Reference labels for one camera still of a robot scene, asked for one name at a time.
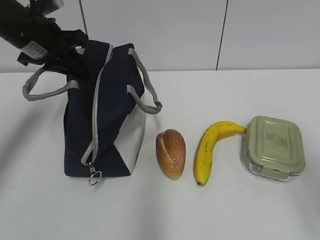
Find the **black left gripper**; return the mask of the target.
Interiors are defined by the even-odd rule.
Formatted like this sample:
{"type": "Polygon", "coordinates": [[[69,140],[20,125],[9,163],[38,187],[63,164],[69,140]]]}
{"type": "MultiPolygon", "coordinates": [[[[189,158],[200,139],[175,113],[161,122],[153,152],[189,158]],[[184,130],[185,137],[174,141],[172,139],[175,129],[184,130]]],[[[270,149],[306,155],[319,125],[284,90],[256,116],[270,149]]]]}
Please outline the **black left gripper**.
{"type": "Polygon", "coordinates": [[[89,69],[77,47],[85,47],[89,38],[80,29],[62,30],[53,18],[18,17],[17,61],[44,65],[45,71],[80,79],[89,77],[89,69]]]}

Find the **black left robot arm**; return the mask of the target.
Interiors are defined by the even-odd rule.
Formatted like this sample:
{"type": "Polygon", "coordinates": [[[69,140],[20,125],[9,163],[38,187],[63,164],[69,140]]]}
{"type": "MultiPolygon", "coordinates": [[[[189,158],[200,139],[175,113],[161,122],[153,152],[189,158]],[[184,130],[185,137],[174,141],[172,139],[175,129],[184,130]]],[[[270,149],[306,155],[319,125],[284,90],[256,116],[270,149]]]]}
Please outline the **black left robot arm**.
{"type": "Polygon", "coordinates": [[[24,66],[86,78],[89,69],[77,48],[85,48],[89,37],[80,29],[62,30],[49,14],[62,8],[62,0],[17,0],[0,2],[0,37],[19,49],[17,61],[24,66]]]}

